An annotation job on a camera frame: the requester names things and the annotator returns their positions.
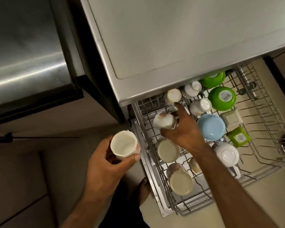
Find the dishwasher rack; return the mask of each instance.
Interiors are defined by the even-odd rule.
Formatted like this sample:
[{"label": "dishwasher rack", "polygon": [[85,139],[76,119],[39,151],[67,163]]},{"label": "dishwasher rack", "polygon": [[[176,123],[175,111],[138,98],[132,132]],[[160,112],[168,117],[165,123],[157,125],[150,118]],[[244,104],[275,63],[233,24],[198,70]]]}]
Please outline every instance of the dishwasher rack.
[{"label": "dishwasher rack", "polygon": [[[237,148],[240,161],[236,166],[229,168],[229,171],[245,186],[285,167],[285,121],[252,64],[238,66],[233,70],[226,75],[221,85],[236,92],[237,101],[233,108],[236,107],[239,111],[243,119],[240,126],[252,140]],[[210,90],[203,89],[192,99],[182,98],[180,103],[188,107],[192,101],[208,97]],[[132,108],[136,118],[131,121],[131,130],[136,134],[142,147],[142,162],[162,216],[165,217],[173,211],[186,216],[213,202],[203,173],[195,173],[190,169],[188,162],[192,156],[185,149],[182,149],[176,162],[182,164],[192,176],[194,190],[190,195],[179,196],[169,187],[166,175],[168,164],[159,159],[155,149],[156,141],[162,136],[152,125],[156,113],[176,111],[174,106],[165,104],[164,93],[138,101],[132,104]],[[221,112],[211,110],[207,113],[219,115]],[[228,127],[226,132],[236,127]],[[231,142],[225,135],[221,140]]]}]

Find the beige floor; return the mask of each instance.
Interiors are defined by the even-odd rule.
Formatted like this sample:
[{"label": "beige floor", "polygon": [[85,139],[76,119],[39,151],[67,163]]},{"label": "beige floor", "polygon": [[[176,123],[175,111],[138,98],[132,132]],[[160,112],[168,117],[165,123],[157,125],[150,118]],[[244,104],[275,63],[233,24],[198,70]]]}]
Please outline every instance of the beige floor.
[{"label": "beige floor", "polygon": [[[285,118],[285,96],[269,74],[262,60],[255,61],[254,66],[259,76],[271,93],[278,109]],[[76,203],[84,186],[87,161],[99,141],[108,134],[122,130],[123,126],[115,126],[100,133],[93,133],[73,143],[55,150],[45,152],[46,172],[59,223],[62,223]],[[127,173],[127,178],[138,184],[144,177],[143,168],[137,163]],[[262,180],[246,187],[250,195],[264,208],[264,210],[280,226],[285,227],[285,168],[275,172]],[[101,222],[108,200],[96,226]],[[144,220],[150,227],[224,227],[220,213],[215,203],[206,206],[193,214],[182,217],[175,214],[161,217],[155,199],[149,196],[141,206]]]}]

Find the human hand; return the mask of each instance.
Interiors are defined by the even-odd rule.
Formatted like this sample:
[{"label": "human hand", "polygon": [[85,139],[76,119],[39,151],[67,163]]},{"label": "human hand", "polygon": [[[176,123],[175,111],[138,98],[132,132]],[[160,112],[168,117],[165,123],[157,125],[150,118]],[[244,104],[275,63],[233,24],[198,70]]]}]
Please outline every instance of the human hand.
[{"label": "human hand", "polygon": [[175,102],[174,105],[177,107],[174,114],[179,116],[178,126],[173,130],[162,128],[160,130],[162,136],[188,150],[192,155],[209,148],[195,119],[186,112],[182,104]]},{"label": "human hand", "polygon": [[104,202],[113,194],[122,176],[140,159],[139,154],[133,154],[119,164],[112,165],[106,160],[106,155],[111,152],[112,138],[109,136],[103,139],[89,159],[84,200]]}]

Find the blue bowl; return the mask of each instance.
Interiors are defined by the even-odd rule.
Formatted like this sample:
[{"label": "blue bowl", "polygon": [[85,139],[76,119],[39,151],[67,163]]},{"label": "blue bowl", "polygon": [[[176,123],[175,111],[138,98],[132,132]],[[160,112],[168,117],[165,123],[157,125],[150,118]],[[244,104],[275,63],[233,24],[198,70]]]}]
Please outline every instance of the blue bowl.
[{"label": "blue bowl", "polygon": [[202,135],[208,141],[216,141],[225,134],[226,126],[219,116],[204,114],[198,119],[198,127]]}]

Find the green square container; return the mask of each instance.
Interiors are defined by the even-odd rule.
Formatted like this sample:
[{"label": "green square container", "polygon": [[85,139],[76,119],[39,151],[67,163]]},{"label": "green square container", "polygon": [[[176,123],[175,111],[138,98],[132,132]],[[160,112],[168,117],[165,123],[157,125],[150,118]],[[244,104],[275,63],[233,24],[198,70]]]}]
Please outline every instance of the green square container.
[{"label": "green square container", "polygon": [[251,137],[241,126],[228,132],[226,136],[233,142],[235,147],[240,147],[251,141]]}]

